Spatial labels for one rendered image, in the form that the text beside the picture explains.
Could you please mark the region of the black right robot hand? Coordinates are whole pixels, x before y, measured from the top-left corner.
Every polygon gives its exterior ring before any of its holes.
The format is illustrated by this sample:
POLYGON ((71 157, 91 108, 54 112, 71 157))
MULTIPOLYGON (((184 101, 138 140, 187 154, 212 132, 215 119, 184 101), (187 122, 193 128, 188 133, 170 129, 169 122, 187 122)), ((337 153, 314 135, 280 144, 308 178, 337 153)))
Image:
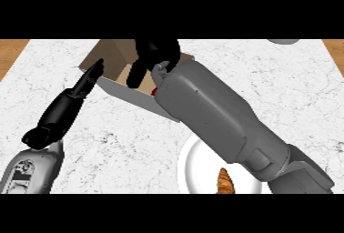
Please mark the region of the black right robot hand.
POLYGON ((153 71, 157 64, 167 62, 166 69, 172 71, 181 60, 181 45, 173 39, 136 39, 138 60, 135 61, 129 76, 128 87, 139 88, 147 71, 153 71))

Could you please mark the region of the brown cardboard box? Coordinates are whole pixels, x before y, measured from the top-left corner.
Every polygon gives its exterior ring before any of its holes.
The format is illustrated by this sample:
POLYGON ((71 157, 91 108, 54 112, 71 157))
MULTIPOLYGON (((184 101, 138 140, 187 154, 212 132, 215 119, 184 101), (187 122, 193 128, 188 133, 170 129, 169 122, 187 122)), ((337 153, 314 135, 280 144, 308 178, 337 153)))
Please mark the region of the brown cardboard box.
MULTIPOLYGON (((128 87, 131 68, 139 58, 135 40, 101 39, 80 64, 80 69, 86 71, 95 62, 104 59, 104 74, 98 79, 98 85, 105 92, 170 120, 178 121, 159 105, 156 97, 151 96, 153 90, 157 88, 151 71, 147 71, 141 87, 136 89, 128 87)), ((193 59, 193 55, 182 53, 179 63, 193 59)))

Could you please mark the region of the white plate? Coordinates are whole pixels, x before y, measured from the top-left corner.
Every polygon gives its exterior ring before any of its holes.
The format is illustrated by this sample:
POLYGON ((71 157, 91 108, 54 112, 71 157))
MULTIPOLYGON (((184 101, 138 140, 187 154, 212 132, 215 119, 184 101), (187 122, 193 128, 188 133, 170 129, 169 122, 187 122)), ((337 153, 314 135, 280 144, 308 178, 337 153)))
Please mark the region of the white plate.
POLYGON ((184 194, 216 194, 218 177, 225 168, 234 183, 237 194, 271 194, 268 183, 249 173, 240 164, 229 164, 193 135, 182 148, 178 161, 178 184, 184 194))

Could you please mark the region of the grey round object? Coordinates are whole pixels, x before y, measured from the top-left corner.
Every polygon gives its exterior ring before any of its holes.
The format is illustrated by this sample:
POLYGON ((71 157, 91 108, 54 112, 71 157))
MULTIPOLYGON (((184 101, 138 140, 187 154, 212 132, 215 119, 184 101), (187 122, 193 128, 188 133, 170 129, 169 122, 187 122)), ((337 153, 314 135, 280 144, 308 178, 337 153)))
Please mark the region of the grey round object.
POLYGON ((278 45, 293 45, 300 41, 300 39, 268 39, 268 40, 278 45))

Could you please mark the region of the brown croissant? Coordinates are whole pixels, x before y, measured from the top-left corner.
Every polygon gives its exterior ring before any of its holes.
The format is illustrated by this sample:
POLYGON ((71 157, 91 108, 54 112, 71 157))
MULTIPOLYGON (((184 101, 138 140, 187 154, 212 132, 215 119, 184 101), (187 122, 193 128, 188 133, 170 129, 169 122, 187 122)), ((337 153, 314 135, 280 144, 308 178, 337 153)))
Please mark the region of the brown croissant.
POLYGON ((219 194, 235 193, 232 179, 225 167, 219 170, 219 175, 218 175, 218 193, 219 194))

